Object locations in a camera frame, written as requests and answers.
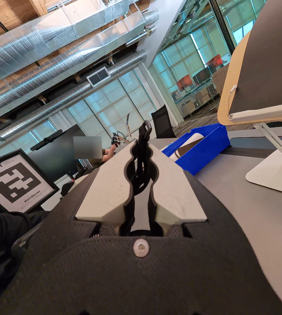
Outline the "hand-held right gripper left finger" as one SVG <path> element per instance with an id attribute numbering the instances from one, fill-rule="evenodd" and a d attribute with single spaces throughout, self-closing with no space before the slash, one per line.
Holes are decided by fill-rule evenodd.
<path id="1" fill-rule="evenodd" d="M 77 220 L 113 224 L 120 233 L 131 231 L 135 200 L 128 173 L 135 171 L 136 145 L 131 142 L 97 170 L 75 214 Z"/>

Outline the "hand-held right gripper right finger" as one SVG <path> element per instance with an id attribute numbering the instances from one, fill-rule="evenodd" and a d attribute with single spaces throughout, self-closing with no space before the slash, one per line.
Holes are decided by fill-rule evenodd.
<path id="1" fill-rule="evenodd" d="M 153 181 L 148 200 L 150 223 L 167 230 L 174 224 L 205 222 L 207 216 L 183 169 L 153 144 L 148 149 Z"/>

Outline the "person's left forearm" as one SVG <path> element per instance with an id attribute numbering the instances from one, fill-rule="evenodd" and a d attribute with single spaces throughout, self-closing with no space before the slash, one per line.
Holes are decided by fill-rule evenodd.
<path id="1" fill-rule="evenodd" d="M 37 224 L 41 223 L 49 211 L 0 213 L 0 290 L 7 286 L 17 271 L 17 264 L 11 255 L 12 245 Z"/>

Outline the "white roll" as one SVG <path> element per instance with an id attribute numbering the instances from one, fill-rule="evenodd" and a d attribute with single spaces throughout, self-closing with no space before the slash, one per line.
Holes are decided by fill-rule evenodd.
<path id="1" fill-rule="evenodd" d="M 202 141 L 205 137 L 200 133 L 194 133 L 185 143 L 181 145 L 175 152 L 170 156 L 173 161 L 181 158 L 185 153 L 191 150 L 196 144 Z"/>

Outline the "blue plastic bin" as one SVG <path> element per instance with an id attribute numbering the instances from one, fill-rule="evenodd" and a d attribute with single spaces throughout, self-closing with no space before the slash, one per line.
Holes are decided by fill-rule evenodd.
<path id="1" fill-rule="evenodd" d="M 192 175 L 196 175 L 230 145 L 226 127 L 217 123 L 191 129 L 189 133 L 185 133 L 162 152 L 170 157 L 176 149 L 180 148 L 195 133 L 202 135 L 203 139 L 175 162 Z"/>

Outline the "large black monitor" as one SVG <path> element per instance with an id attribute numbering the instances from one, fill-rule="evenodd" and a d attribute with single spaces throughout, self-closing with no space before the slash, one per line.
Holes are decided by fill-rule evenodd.
<path id="1" fill-rule="evenodd" d="M 78 171 L 77 166 L 81 165 L 80 160 L 75 159 L 75 136 L 85 136 L 77 124 L 60 134 L 52 143 L 30 152 L 28 156 L 53 182 L 68 173 L 74 175 Z"/>

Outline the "black office chair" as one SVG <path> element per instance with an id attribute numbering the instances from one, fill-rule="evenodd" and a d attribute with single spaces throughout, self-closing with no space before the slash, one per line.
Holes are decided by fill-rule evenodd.
<path id="1" fill-rule="evenodd" d="M 166 105 L 151 113 L 157 139 L 176 138 Z"/>

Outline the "black video bar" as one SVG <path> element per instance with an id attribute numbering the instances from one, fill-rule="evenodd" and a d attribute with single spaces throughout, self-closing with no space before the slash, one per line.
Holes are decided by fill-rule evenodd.
<path id="1" fill-rule="evenodd" d="M 32 146 L 30 148 L 30 150 L 33 152 L 33 151 L 36 151 L 36 150 L 39 150 L 40 148 L 44 147 L 45 145 L 49 144 L 49 143 L 52 143 L 58 136 L 60 136 L 60 134 L 63 133 L 63 130 L 60 129 L 58 131 L 56 131 L 55 133 L 53 133 L 52 135 L 48 136 L 48 137 L 45 137 L 42 141 L 40 141 L 38 144 Z"/>

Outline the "black framed tag sign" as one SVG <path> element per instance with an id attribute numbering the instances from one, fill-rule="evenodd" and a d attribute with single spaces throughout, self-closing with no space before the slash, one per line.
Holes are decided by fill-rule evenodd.
<path id="1" fill-rule="evenodd" d="M 22 149 L 0 157 L 0 213 L 30 214 L 58 191 Z"/>

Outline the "white board stand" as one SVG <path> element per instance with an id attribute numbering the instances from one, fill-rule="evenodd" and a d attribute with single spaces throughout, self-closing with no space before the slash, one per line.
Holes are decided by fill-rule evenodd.
<path id="1" fill-rule="evenodd" d="M 254 127 L 276 148 L 272 154 L 246 174 L 246 180 L 263 187 L 282 192 L 282 140 L 263 121 L 282 116 L 282 105 L 258 110 L 233 110 L 229 120 L 234 124 L 245 120 L 258 121 Z"/>

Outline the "orange 3D printer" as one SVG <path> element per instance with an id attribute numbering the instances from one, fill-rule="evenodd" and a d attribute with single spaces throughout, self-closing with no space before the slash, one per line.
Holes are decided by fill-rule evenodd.
<path id="1" fill-rule="evenodd" d="M 182 77 L 179 81 L 176 82 L 176 85 L 180 92 L 184 91 L 187 87 L 190 87 L 192 84 L 193 82 L 189 74 Z"/>
<path id="2" fill-rule="evenodd" d="M 216 69 L 217 67 L 222 67 L 223 66 L 223 60 L 222 60 L 220 54 L 213 57 L 210 61 L 208 61 L 206 63 L 206 65 L 209 69 Z"/>

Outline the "white vent grille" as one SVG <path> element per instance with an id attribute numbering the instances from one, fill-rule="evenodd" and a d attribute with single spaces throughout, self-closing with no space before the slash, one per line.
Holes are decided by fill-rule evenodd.
<path id="1" fill-rule="evenodd" d="M 111 75 L 108 69 L 104 66 L 99 70 L 95 71 L 94 73 L 88 75 L 86 77 L 86 80 L 90 83 L 92 88 L 96 88 L 97 86 L 101 85 L 110 78 Z"/>

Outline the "wooden board with black mat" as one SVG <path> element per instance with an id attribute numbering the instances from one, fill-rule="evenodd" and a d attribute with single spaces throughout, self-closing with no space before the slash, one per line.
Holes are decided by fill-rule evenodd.
<path id="1" fill-rule="evenodd" d="M 231 106 L 228 95 L 237 85 Z M 229 120 L 233 110 L 258 110 L 282 105 L 282 1 L 269 0 L 254 26 L 236 47 L 227 70 L 218 108 L 218 121 Z M 282 116 L 263 122 L 282 121 Z M 238 124 L 258 123 L 245 120 Z"/>

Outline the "silver ventilation duct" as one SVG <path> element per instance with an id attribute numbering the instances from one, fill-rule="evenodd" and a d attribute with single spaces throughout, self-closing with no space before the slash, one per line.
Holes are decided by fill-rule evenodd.
<path id="1" fill-rule="evenodd" d="M 111 75 L 111 78 L 102 83 L 101 85 L 97 86 L 96 88 L 92 88 L 90 83 L 86 80 L 84 83 L 69 90 L 63 95 L 57 97 L 56 99 L 50 101 L 46 105 L 32 112 L 31 114 L 25 116 L 24 118 L 18 120 L 17 122 L 1 130 L 0 140 L 2 141 L 9 140 L 12 137 L 16 136 L 18 133 L 27 131 L 28 129 L 44 121 L 49 116 L 55 114 L 59 110 L 75 104 L 76 102 L 84 99 L 85 97 L 99 90 L 107 83 L 110 83 L 118 79 L 119 77 L 123 76 L 125 73 L 136 68 L 140 63 L 146 61 L 146 59 L 147 53 L 144 49 L 135 52 L 134 54 L 118 62 L 112 67 L 107 68 Z"/>
<path id="2" fill-rule="evenodd" d="M 75 1 L 0 35 L 0 80 L 122 18 L 136 1 Z M 93 64 L 159 19 L 158 9 L 130 14 L 0 88 L 0 117 Z"/>

